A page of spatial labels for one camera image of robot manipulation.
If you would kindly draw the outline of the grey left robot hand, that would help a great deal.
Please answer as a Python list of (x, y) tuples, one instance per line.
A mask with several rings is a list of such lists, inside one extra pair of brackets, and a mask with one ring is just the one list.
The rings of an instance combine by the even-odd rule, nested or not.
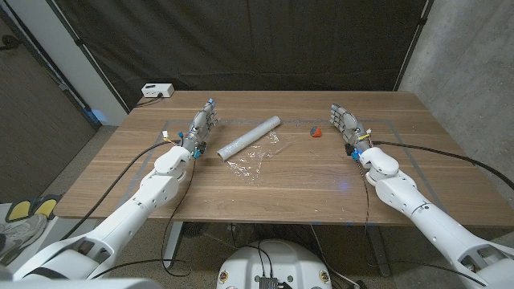
[(182, 147), (190, 153), (205, 151), (210, 131), (218, 123), (215, 111), (216, 101), (209, 99), (203, 108), (193, 118), (188, 131), (183, 136)]

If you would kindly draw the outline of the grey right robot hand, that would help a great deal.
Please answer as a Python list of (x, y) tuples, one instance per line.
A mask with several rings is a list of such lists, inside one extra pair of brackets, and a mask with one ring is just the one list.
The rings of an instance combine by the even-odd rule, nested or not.
[(349, 156), (360, 155), (373, 147), (370, 132), (366, 132), (362, 122), (340, 105), (332, 104), (329, 122), (341, 132)]

